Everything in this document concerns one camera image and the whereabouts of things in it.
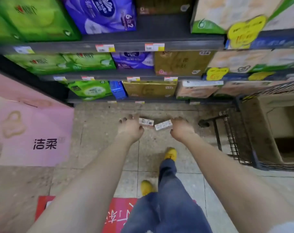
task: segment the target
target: purple tissue package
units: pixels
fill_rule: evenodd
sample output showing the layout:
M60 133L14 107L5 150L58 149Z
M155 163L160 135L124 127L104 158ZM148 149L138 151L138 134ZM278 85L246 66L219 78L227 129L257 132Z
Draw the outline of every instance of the purple tissue package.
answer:
M132 0L64 0L64 3L82 34L136 30Z
M153 69L153 52L112 52L118 69Z

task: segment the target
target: person's left hand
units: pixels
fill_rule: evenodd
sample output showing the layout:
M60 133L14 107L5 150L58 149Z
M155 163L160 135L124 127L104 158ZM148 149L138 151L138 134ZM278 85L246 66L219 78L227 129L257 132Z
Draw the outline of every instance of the person's left hand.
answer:
M139 114L132 114L119 120L117 137L128 140L131 144L138 141L144 133L144 128L138 123Z

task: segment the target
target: yellow shoe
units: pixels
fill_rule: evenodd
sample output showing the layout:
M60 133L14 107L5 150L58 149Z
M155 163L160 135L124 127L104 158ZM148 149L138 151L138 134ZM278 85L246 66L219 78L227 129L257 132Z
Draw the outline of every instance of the yellow shoe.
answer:
M174 148L169 148L168 151L165 153L165 157L164 159L171 159L173 160L174 162L176 161L177 159L177 151L176 149Z
M141 183L142 196L148 195L150 192L156 192L150 181L143 180Z

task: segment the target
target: cart wheel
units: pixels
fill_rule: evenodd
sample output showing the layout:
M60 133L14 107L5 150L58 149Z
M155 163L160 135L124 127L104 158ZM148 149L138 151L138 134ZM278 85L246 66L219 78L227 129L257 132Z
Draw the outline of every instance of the cart wheel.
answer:
M204 119L201 119L198 124L200 127L209 127L209 123L206 122Z

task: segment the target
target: person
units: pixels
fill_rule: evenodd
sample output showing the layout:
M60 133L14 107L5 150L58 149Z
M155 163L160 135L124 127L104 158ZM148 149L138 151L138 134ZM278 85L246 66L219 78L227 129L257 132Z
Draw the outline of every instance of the person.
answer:
M120 120L112 144L55 198L28 233L101 233L126 155L144 133L138 118ZM172 124L172 137L190 150L239 232L294 232L294 207L281 194L204 142L183 118L172 119ZM122 233L211 232L202 209L175 176L176 158L176 150L169 149L160 165L158 192L142 182L143 197Z

